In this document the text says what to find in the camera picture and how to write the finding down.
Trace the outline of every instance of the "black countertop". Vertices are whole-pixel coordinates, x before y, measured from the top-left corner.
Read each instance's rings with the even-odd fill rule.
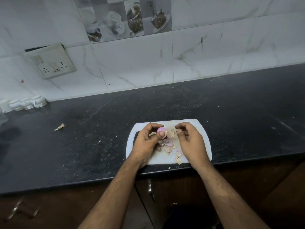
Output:
[[[304,87],[301,64],[10,112],[0,126],[0,194],[114,177],[139,122],[198,119],[213,164],[303,154]],[[67,126],[54,131],[61,123]],[[185,168],[190,165],[148,165],[140,175]]]

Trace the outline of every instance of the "electrical outlet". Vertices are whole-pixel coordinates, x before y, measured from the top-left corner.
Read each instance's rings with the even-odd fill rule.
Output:
[[[65,49],[60,43],[29,51],[27,54],[41,71],[41,77],[49,79],[76,71]]]

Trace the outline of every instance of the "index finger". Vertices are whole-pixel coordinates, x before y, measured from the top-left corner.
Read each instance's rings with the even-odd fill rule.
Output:
[[[191,132],[191,131],[194,131],[194,130],[197,130],[196,128],[195,128],[195,126],[194,125],[192,125],[190,122],[182,122],[182,123],[179,123],[179,124],[177,124],[176,126],[175,126],[175,128],[179,128],[179,129],[182,129],[182,130],[187,130],[187,131],[189,131],[189,132]]]
[[[156,132],[160,127],[163,127],[163,125],[157,123],[148,123],[142,130],[145,131],[147,135],[149,135],[152,132]]]

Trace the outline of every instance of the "forearm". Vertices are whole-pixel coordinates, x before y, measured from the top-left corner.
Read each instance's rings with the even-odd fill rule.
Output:
[[[269,228],[211,163],[200,167],[198,173],[225,229]]]
[[[123,225],[128,199],[140,164],[127,159],[79,229],[118,229]]]

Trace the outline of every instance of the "silver handle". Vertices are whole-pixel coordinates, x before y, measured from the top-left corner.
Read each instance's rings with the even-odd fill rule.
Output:
[[[155,196],[154,196],[153,191],[152,191],[152,181],[151,181],[151,179],[148,179],[148,194],[151,196],[152,203],[155,203]]]
[[[18,201],[16,206],[13,208],[12,213],[7,217],[6,221],[10,220],[16,212],[24,213],[31,218],[34,218],[37,215],[39,210],[30,209],[29,206],[27,206],[26,204],[21,204],[22,201],[23,198]]]

